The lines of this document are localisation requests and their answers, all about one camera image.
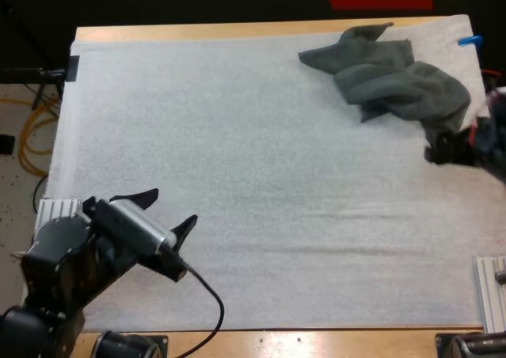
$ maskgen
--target table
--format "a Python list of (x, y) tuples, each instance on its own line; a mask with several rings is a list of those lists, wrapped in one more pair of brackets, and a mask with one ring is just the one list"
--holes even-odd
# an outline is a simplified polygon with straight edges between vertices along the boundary
[[(76, 40), (120, 42), (132, 40), (194, 40), (234, 37), (279, 36), (340, 32), (362, 24), (394, 22), (409, 26), (439, 17), (376, 18), (357, 20), (262, 22), (250, 24), (170, 24), (78, 28)], [(437, 333), (481, 331), (478, 326), (458, 329), (396, 326), (389, 330), (249, 330), (221, 331), (193, 356), (227, 357), (348, 357), (405, 358), (436, 357)], [(208, 332), (165, 332), (169, 336), (169, 356), (177, 356), (200, 342)], [(83, 333), (77, 340), (74, 358), (88, 358), (96, 333)]]

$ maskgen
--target wooden table edge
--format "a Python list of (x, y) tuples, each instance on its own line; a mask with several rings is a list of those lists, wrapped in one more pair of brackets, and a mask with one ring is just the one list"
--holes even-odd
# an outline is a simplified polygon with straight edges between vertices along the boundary
[(309, 33), (342, 32), (353, 26), (394, 22), (413, 26), (444, 17), (367, 18), (354, 20), (252, 22), (235, 24), (154, 24), (138, 26), (99, 26), (77, 28), (81, 42), (126, 42), (143, 40), (204, 40), (290, 36)]

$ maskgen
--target gray cloth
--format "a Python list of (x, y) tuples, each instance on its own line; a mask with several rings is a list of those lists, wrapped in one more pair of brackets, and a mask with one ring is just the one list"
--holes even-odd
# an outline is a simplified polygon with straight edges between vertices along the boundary
[(420, 120), (427, 131), (457, 131), (470, 104), (460, 81), (415, 62), (409, 40), (376, 42), (393, 24), (345, 31), (329, 47), (299, 53), (302, 63), (334, 75), (348, 104), (360, 104), (362, 122), (387, 112)]

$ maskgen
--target wire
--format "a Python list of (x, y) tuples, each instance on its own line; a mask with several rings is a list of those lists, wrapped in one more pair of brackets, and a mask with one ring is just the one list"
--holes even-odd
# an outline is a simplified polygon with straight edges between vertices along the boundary
[[(35, 150), (32, 146), (28, 144), (28, 137), (32, 135), (33, 132), (38, 130), (40, 127), (45, 126), (49, 123), (56, 122), (59, 118), (59, 115), (51, 109), (57, 103), (56, 99), (50, 98), (50, 100), (42, 101), (43, 107), (37, 107), (32, 114), (27, 118), (23, 129), (21, 130), (19, 137), (19, 148), (17, 150), (17, 159), (19, 160), (20, 166), (29, 174), (34, 176), (45, 176), (47, 175), (47, 171), (42, 170), (34, 165), (27, 157), (25, 150), (28, 150), (30, 153), (35, 155), (47, 155), (52, 153), (52, 149), (46, 150)], [(0, 104), (17, 104), (17, 105), (26, 105), (31, 107), (32, 103), (24, 100), (16, 100), (16, 99), (0, 99)], [(39, 122), (36, 122), (37, 119), (43, 115), (44, 113), (49, 113), (51, 117), (49, 119), (45, 119)]]
[(503, 74), (501, 72), (495, 71), (495, 70), (481, 70), (481, 73), (485, 73), (487, 75), (495, 76), (495, 77), (503, 76)]
[(184, 352), (180, 356), (177, 356), (176, 358), (184, 358), (185, 356), (189, 356), (190, 354), (193, 354), (197, 350), (199, 350), (202, 346), (207, 344), (209, 341), (213, 339), (213, 337), (218, 333), (218, 330), (221, 328), (221, 324), (223, 323), (223, 318), (225, 316), (225, 305), (223, 305), (223, 302), (220, 299), (220, 296), (211, 288), (210, 285), (206, 283), (206, 281), (195, 271), (190, 265), (188, 265), (181, 257), (179, 257), (181, 263), (183, 266), (193, 274), (194, 277), (197, 278), (198, 281), (207, 289), (207, 291), (210, 292), (211, 295), (213, 295), (214, 299), (218, 302), (218, 305), (220, 306), (220, 318), (218, 319), (218, 323), (214, 327), (214, 330), (211, 332), (209, 336), (204, 338), (199, 344), (188, 350), (187, 352)]
[(28, 105), (29, 107), (32, 106), (32, 103), (30, 103), (29, 101), (16, 100), (16, 99), (0, 99), (0, 103), (4, 103), (4, 104), (17, 104), (17, 105)]
[(40, 93), (40, 97), (39, 97), (39, 93), (33, 89), (32, 87), (30, 87), (28, 84), (23, 84), (27, 89), (29, 89), (31, 92), (35, 93), (35, 99), (34, 99), (34, 103), (32, 103), (32, 109), (35, 109), (37, 107), (37, 104), (35, 104), (35, 101), (37, 101), (37, 97), (39, 98), (40, 101), (42, 101), (42, 104), (47, 107), (47, 109), (49, 110), (50, 113), (53, 114), (54, 117), (59, 117), (59, 115), (53, 111), (53, 109), (51, 108), (51, 104), (47, 103), (46, 100), (43, 99), (43, 97), (46, 97), (49, 101), (52, 102), (52, 105), (55, 105), (55, 99), (53, 99), (52, 97), (49, 97), (48, 95), (44, 94), (44, 93)]
[(46, 179), (47, 179), (47, 175), (40, 178), (40, 180), (37, 182), (37, 185), (35, 186), (35, 190), (33, 190), (32, 206), (33, 206), (33, 211), (35, 213), (39, 212), (39, 210), (37, 209), (36, 203), (35, 203), (36, 197), (37, 197), (37, 191), (39, 190), (40, 186), (42, 185), (42, 183), (44, 183), (44, 180), (46, 180)]
[[(36, 95), (38, 94), (38, 93), (37, 93), (37, 91), (36, 91), (35, 89), (33, 89), (31, 86), (29, 86), (28, 84), (23, 83), (23, 85), (24, 85), (27, 89), (29, 89), (30, 91), (32, 91), (33, 93), (35, 93)], [(48, 99), (48, 100), (50, 100), (50, 101), (55, 100), (53, 97), (48, 96), (48, 95), (46, 95), (45, 93), (42, 93), (42, 94), (41, 94), (41, 96), (42, 96), (42, 97), (46, 97), (46, 99)]]
[[(43, 115), (44, 113), (49, 113), (51, 117), (49, 119), (45, 119), (43, 121), (37, 122), (37, 119)], [(45, 176), (47, 172), (38, 168), (30, 161), (27, 157), (25, 150), (28, 150), (30, 153), (34, 153), (36, 155), (47, 155), (52, 152), (52, 149), (47, 150), (35, 150), (31, 146), (28, 145), (28, 137), (32, 135), (32, 133), (38, 130), (40, 127), (45, 126), (49, 123), (56, 122), (58, 116), (53, 115), (47, 107), (38, 107), (26, 120), (25, 125), (20, 134), (19, 138), (19, 149), (17, 150), (17, 159), (21, 167), (29, 174), (35, 176)]]

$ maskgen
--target black cable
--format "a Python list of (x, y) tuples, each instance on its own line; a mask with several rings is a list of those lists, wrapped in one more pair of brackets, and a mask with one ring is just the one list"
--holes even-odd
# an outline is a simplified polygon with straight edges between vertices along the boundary
[(47, 179), (47, 175), (43, 176), (42, 178), (40, 178), (39, 182), (37, 183), (37, 185), (35, 186), (35, 190), (33, 190), (33, 197), (32, 197), (32, 206), (33, 206), (33, 211), (35, 213), (38, 213), (39, 211), (37, 210), (37, 206), (36, 206), (36, 203), (35, 203), (35, 200), (36, 200), (36, 197), (37, 197), (37, 191), (39, 190), (40, 186), (42, 185), (42, 183), (44, 183), (44, 180)]
[(211, 295), (213, 295), (214, 299), (218, 302), (218, 305), (220, 306), (220, 318), (218, 319), (218, 323), (214, 327), (214, 330), (211, 332), (209, 336), (204, 338), (199, 344), (188, 350), (187, 352), (184, 352), (183, 354), (177, 356), (176, 358), (184, 358), (185, 356), (189, 356), (190, 354), (193, 354), (197, 350), (199, 350), (202, 346), (207, 344), (209, 341), (213, 339), (213, 337), (218, 333), (218, 330), (221, 328), (221, 324), (223, 323), (223, 318), (225, 316), (225, 305), (223, 305), (223, 302), (220, 299), (220, 296), (206, 283), (206, 281), (195, 271), (190, 265), (188, 265), (181, 257), (179, 257), (181, 263), (183, 266), (193, 274), (194, 277), (197, 278), (198, 281), (207, 289), (207, 291), (210, 292)]
[[(37, 94), (37, 91), (35, 89), (33, 89), (31, 86), (29, 86), (28, 84), (25, 84), (23, 83), (23, 85), (29, 89), (30, 91), (32, 91), (33, 93)], [(50, 96), (46, 95), (45, 93), (42, 94), (43, 97), (46, 97), (48, 100), (54, 100), (53, 98), (51, 98)]]
[(32, 106), (32, 109), (35, 109), (35, 108), (36, 108), (36, 105), (37, 105), (37, 104), (36, 104), (36, 102), (38, 102), (38, 101), (37, 101), (37, 99), (38, 99), (38, 100), (42, 101), (43, 106), (45, 106), (45, 107), (46, 107), (46, 109), (47, 109), (47, 110), (49, 110), (49, 112), (50, 112), (50, 113), (51, 113), (54, 117), (56, 117), (57, 119), (59, 119), (59, 115), (58, 115), (58, 113), (56, 113), (55, 111), (53, 111), (53, 110), (51, 109), (51, 107), (49, 106), (49, 104), (48, 104), (48, 103), (46, 103), (46, 101), (44, 101), (44, 99), (42, 98), (42, 96), (45, 96), (45, 97), (47, 97), (47, 98), (48, 98), (48, 99), (50, 99), (50, 100), (52, 100), (52, 98), (50, 98), (48, 95), (44, 95), (44, 94), (43, 94), (42, 96), (39, 96), (39, 93), (38, 93), (35, 89), (33, 89), (32, 87), (30, 87), (28, 84), (23, 83), (23, 85), (24, 85), (26, 88), (28, 88), (30, 91), (32, 91), (32, 92), (34, 92), (34, 93), (36, 94), (36, 98), (33, 100), (33, 101), (34, 101), (34, 105)]

